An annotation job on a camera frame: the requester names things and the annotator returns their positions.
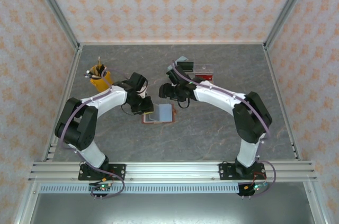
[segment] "yellow cup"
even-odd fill
[[[113,80],[111,79],[111,73],[109,71],[106,72],[106,75],[104,76],[104,78],[111,84],[113,85]],[[109,88],[109,86],[106,84],[106,82],[103,79],[92,79],[90,80],[90,82],[92,83],[92,85],[95,86],[95,88],[99,91],[99,92],[103,92],[104,90],[107,90]]]

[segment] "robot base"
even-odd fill
[[[126,164],[109,164],[107,171],[113,174],[117,174],[123,180],[125,180]],[[104,173],[91,169],[86,164],[80,165],[80,171],[79,171],[79,177],[78,177],[79,181],[98,181],[103,178],[106,178],[107,180],[117,180],[116,178],[114,179],[113,177],[109,175],[106,175]]]
[[[254,180],[255,173],[263,174],[266,177],[264,164],[255,162],[249,168],[239,166],[237,160],[235,163],[223,162],[219,164],[220,180]]]

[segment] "patterned wallpaper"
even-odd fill
[[[74,51],[44,0],[0,0],[0,216],[13,223]]]
[[[339,0],[299,0],[270,56],[302,157],[315,160],[338,221]]]
[[[57,0],[80,42],[263,42],[286,0]]]

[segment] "marble table surface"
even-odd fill
[[[196,64],[213,64],[217,86],[239,93],[257,92],[272,116],[272,137],[261,147],[262,160],[294,159],[286,125],[260,45],[128,45],[84,46],[71,97],[85,98],[97,93],[83,74],[97,63],[98,56],[108,68],[131,75],[134,71],[148,81],[147,94],[153,103],[173,103],[174,123],[142,124],[141,115],[129,116],[115,107],[97,121],[95,141],[111,162],[157,162],[228,160],[236,158],[240,137],[233,117],[210,104],[191,101],[180,109],[169,99],[158,97],[161,84],[169,83],[167,66],[186,56]],[[123,78],[113,73],[115,81]],[[130,112],[128,105],[124,108]],[[78,161],[73,151],[57,146],[54,161]]]

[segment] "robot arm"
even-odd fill
[[[187,79],[190,79],[180,66],[176,66],[176,70]],[[242,177],[252,173],[260,139],[265,136],[265,129],[258,118],[250,112],[240,99],[248,102],[268,127],[272,123],[272,118],[259,95],[254,92],[250,92],[247,95],[231,92],[197,77],[193,81],[200,85],[194,85],[180,78],[174,70],[167,72],[167,75],[172,84],[167,83],[162,85],[159,90],[159,97],[169,97],[171,100],[179,102],[184,102],[187,98],[194,101],[206,102],[225,110],[234,117],[237,132],[242,139],[240,151],[235,161],[236,171]]]
[[[112,88],[90,98],[78,100],[70,98],[61,113],[55,135],[60,138],[65,124],[71,114],[82,104],[86,103],[71,120],[64,136],[64,142],[76,149],[87,163],[107,171],[109,160],[94,142],[97,118],[108,110],[125,103],[131,106],[134,114],[153,111],[153,104],[146,96],[147,80],[140,74],[133,73],[129,80],[118,82]]]

